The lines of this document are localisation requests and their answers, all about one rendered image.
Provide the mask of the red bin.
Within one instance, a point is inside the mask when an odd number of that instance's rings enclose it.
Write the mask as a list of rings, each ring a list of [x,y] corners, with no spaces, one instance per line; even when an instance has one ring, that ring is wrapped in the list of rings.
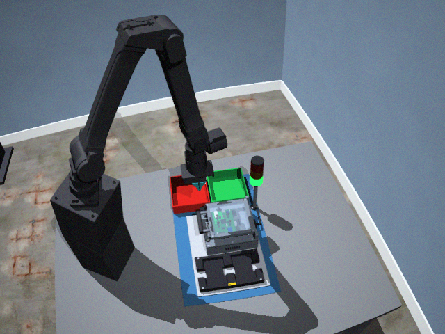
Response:
[[[184,184],[181,175],[172,176],[170,177],[170,189],[174,214],[196,212],[200,210],[199,207],[210,203],[207,181],[201,191],[198,191],[192,184]]]

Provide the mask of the green bin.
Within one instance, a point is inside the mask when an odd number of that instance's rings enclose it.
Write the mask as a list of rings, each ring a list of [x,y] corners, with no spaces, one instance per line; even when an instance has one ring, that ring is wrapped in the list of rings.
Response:
[[[241,168],[214,171],[207,177],[211,203],[244,199],[248,195]]]

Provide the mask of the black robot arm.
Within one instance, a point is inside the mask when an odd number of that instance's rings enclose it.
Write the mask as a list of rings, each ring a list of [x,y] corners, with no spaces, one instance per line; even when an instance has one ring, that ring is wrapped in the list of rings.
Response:
[[[186,63],[184,34],[165,15],[120,21],[111,58],[86,125],[70,143],[70,206],[98,207],[99,178],[104,174],[104,148],[109,129],[130,78],[146,49],[155,49],[186,141],[185,160],[198,163],[227,148],[221,128],[207,131],[200,115]],[[186,137],[187,136],[187,137]],[[188,170],[186,160],[186,170]]]

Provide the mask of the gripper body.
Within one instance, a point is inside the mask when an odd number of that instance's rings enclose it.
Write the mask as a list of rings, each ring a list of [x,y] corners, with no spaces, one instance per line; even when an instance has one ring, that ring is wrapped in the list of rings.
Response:
[[[187,159],[186,159],[187,160]],[[196,182],[205,182],[206,177],[213,176],[213,164],[211,160],[207,160],[207,168],[205,163],[205,157],[201,162],[192,163],[188,162],[188,170],[186,170],[186,164],[181,164],[181,176],[184,184],[196,183]]]

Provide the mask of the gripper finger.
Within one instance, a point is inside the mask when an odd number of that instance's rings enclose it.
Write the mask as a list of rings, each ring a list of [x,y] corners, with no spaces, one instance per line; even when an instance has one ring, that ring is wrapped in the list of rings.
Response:
[[[200,191],[198,182],[196,182],[196,183],[191,183],[191,184],[192,184],[193,186],[195,186],[195,187],[197,188],[198,191]]]
[[[201,191],[201,188],[204,186],[205,183],[206,183],[206,181],[205,182],[198,182],[200,191]]]

